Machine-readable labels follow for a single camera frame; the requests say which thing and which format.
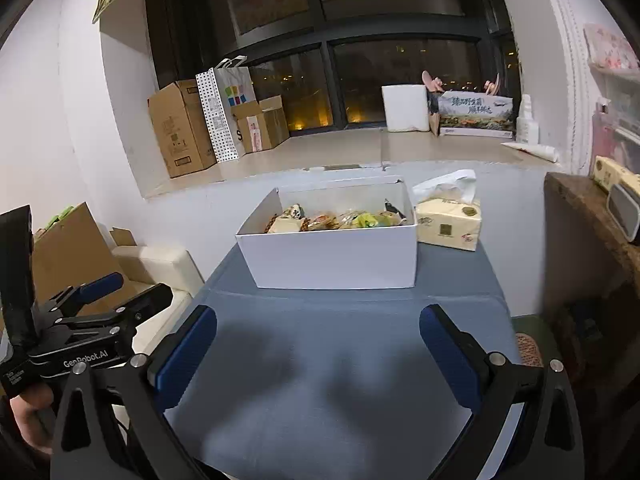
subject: white sofa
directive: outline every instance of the white sofa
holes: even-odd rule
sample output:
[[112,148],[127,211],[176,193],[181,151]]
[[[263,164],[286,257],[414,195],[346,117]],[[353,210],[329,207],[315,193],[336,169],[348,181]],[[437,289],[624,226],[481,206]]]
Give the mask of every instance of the white sofa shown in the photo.
[[171,305],[140,324],[133,338],[136,353],[151,354],[189,306],[204,281],[190,254],[184,249],[119,246],[111,253],[136,292],[143,292],[156,283],[165,283],[174,294]]

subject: human hand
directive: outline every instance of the human hand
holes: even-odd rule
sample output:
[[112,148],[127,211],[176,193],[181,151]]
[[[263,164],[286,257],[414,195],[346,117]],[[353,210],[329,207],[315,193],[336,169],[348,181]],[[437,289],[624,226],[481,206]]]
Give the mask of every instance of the human hand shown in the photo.
[[10,400],[15,423],[24,441],[47,455],[51,455],[51,435],[43,427],[36,412],[50,408],[53,392],[45,383],[34,384]]

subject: brown countertop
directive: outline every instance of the brown countertop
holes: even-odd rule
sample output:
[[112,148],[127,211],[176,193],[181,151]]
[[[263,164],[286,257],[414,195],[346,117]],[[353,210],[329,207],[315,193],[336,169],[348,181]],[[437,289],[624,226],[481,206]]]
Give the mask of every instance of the brown countertop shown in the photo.
[[607,211],[607,193],[586,176],[547,173],[545,193],[554,192],[593,227],[613,257],[632,277],[640,295],[640,247],[630,244]]

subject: windowsill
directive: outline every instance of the windowsill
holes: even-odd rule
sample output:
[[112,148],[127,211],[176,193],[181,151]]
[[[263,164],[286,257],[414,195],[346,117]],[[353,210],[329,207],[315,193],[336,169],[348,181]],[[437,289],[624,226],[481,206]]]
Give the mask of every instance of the windowsill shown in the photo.
[[503,139],[491,137],[435,137],[429,132],[389,132],[386,128],[291,137],[273,150],[249,153],[238,160],[219,162],[208,170],[167,180],[145,198],[280,171],[381,168],[428,160],[473,160],[558,169],[557,164],[507,148],[502,142]]

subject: gray electronic device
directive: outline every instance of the gray electronic device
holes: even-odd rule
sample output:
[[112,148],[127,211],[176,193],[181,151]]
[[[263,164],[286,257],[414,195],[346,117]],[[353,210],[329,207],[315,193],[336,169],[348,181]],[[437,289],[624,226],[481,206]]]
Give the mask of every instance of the gray electronic device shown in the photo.
[[622,184],[615,184],[609,191],[607,209],[626,240],[640,245],[640,198]]

